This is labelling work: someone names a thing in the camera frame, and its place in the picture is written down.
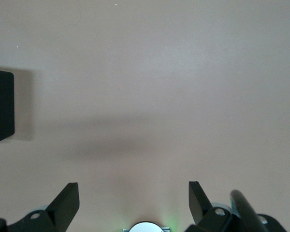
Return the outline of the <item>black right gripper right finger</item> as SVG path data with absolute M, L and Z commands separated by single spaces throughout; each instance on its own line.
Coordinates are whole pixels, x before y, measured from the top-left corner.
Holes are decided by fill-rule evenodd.
M 187 232 L 285 232 L 273 217 L 258 214 L 239 190 L 230 193 L 231 207 L 211 203 L 198 181 L 188 185 L 189 209 L 194 220 Z

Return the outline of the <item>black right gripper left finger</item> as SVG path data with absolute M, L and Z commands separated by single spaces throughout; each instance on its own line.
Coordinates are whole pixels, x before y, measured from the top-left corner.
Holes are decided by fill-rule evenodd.
M 68 183 L 45 209 L 34 210 L 11 225 L 0 218 L 0 232 L 65 232 L 78 210 L 78 184 Z

